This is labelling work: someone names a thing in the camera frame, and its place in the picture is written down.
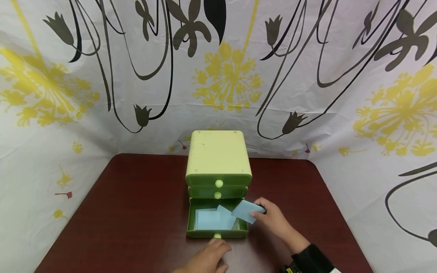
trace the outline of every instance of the white fabric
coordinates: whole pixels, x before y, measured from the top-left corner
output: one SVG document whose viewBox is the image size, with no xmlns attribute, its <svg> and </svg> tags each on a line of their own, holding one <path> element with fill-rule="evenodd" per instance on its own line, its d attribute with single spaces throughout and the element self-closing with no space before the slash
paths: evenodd
<svg viewBox="0 0 437 273">
<path fill-rule="evenodd" d="M 104 23 L 95 1 L 72 0 L 82 51 L 92 53 L 92 41 L 98 44 L 91 21 L 101 39 L 98 52 L 108 81 L 108 111 L 107 89 L 97 56 L 81 55 L 75 59 L 72 45 L 77 47 L 78 39 L 69 2 L 0 0 L 0 271 L 32 272 L 38 266 L 112 156 L 121 152 L 186 155 L 193 130 L 232 129 L 244 132 L 250 156 L 313 161 L 375 272 L 434 273 L 437 248 L 397 226 L 385 207 L 385 197 L 400 183 L 435 171 L 399 176 L 437 158 L 437 62 L 424 66 L 436 48 L 437 27 L 422 34 L 428 38 L 423 55 L 416 60 L 416 51 L 422 50 L 424 42 L 413 46 L 393 69 L 387 65 L 403 53 L 375 60 L 373 45 L 377 45 L 384 28 L 390 20 L 393 22 L 401 7 L 406 5 L 405 9 L 414 16 L 415 32 L 436 10 L 435 1 L 325 0 L 325 9 L 320 9 L 321 0 L 226 1 L 221 44 L 219 31 L 207 18 L 201 1 L 195 20 L 205 24 L 211 41 L 196 31 L 198 45 L 192 57 L 188 56 L 193 53 L 188 49 L 190 40 L 182 42 L 178 50 L 168 45 L 166 52 L 166 24 L 171 25 L 175 36 L 181 23 L 174 14 L 167 22 L 164 2 L 158 1 L 156 18 L 156 1 L 147 1 L 147 14 L 142 1 L 136 4 L 114 0 L 116 13 L 109 0 L 99 0 L 104 3 L 109 21 L 121 32 L 119 17 L 126 32 L 125 42 L 123 35 Z M 182 0 L 180 5 L 186 20 L 190 19 L 190 2 Z M 295 10 L 295 21 L 277 54 L 287 51 L 295 29 L 290 49 L 296 44 L 297 47 L 287 55 L 278 73 L 284 57 L 260 60 L 271 52 L 265 21 L 271 18 L 274 24 L 278 15 L 282 17 L 279 36 L 273 41 L 276 46 Z M 320 27 L 312 31 L 320 11 Z M 62 15 L 71 38 L 59 24 L 60 17 L 55 24 L 46 17 L 56 19 L 55 12 Z M 146 27 L 148 41 L 143 33 L 144 20 L 152 25 Z M 155 37 L 153 31 L 158 23 Z M 405 27 L 411 25 L 407 19 L 399 25 L 410 31 Z M 60 34 L 53 28 L 61 28 Z M 352 49 L 360 35 L 368 42 L 361 44 L 358 40 Z M 399 26 L 394 24 L 380 48 L 400 36 Z M 324 41 L 327 43 L 321 56 Z M 166 55 L 162 69 L 150 79 L 139 79 L 129 61 L 126 44 L 139 74 L 151 73 Z M 317 84 L 318 74 L 322 83 L 331 82 L 357 62 L 356 68 L 331 86 L 322 88 Z M 268 93 L 277 73 L 272 97 Z M 170 82 L 170 102 L 163 111 Z M 345 88 L 344 94 L 326 110 Z M 324 111 L 326 114 L 292 132 L 285 128 L 289 134 L 275 140 L 265 139 L 257 132 L 261 116 L 257 111 L 270 98 L 259 122 L 260 134 L 267 138 L 282 134 L 290 112 L 306 117 L 300 125 Z M 160 112 L 163 115 L 147 123 L 147 113 L 143 111 L 137 121 L 133 105 L 139 105 L 140 112 L 145 106 L 146 110 L 151 108 L 149 117 Z M 114 106 L 129 130 L 144 126 L 141 132 L 127 131 L 115 118 Z M 378 127 L 378 123 L 390 118 L 391 128 Z M 393 216 L 405 229 L 427 238 L 437 228 L 436 194 L 435 176 L 403 187 L 390 197 Z"/>
</svg>

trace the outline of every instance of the wrist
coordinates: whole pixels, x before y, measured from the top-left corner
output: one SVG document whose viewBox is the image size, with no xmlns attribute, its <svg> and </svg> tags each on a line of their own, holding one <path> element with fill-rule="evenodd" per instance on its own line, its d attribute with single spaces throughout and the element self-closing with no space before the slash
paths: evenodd
<svg viewBox="0 0 437 273">
<path fill-rule="evenodd" d="M 309 241 L 292 226 L 288 229 L 284 242 L 292 255 L 302 252 L 310 245 Z"/>
</svg>

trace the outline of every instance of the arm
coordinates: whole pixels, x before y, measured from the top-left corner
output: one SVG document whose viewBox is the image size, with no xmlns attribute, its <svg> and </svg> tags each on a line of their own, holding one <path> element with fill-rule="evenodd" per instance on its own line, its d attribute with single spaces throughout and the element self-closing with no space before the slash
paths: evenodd
<svg viewBox="0 0 437 273">
<path fill-rule="evenodd" d="M 255 204 L 263 206 L 267 213 L 252 212 L 251 215 L 282 239 L 302 273 L 339 272 L 316 245 L 310 244 L 290 225 L 277 205 L 262 197 L 258 198 Z"/>
</svg>

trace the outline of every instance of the drawer unit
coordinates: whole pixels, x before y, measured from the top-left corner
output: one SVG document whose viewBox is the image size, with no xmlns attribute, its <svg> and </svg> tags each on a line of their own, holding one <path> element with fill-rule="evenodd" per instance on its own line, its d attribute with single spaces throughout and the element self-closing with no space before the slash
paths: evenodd
<svg viewBox="0 0 437 273">
<path fill-rule="evenodd" d="M 196 210 L 222 205 L 233 211 L 246 195 L 251 179 L 252 171 L 242 132 L 194 131 L 185 176 L 190 196 L 187 236 L 244 238 L 247 224 L 238 218 L 231 229 L 197 230 Z"/>
</svg>

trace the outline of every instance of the brown tabletop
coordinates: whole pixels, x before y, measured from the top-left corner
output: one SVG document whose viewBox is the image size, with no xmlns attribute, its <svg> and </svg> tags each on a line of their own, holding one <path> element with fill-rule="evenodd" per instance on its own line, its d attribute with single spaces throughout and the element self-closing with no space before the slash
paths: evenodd
<svg viewBox="0 0 437 273">
<path fill-rule="evenodd" d="M 246 199 L 276 203 L 343 273 L 372 272 L 314 164 L 250 159 Z M 207 240 L 186 238 L 187 157 L 120 154 L 105 168 L 36 272 L 169 273 Z M 229 273 L 278 273 L 285 246 L 260 225 L 228 240 Z"/>
</svg>

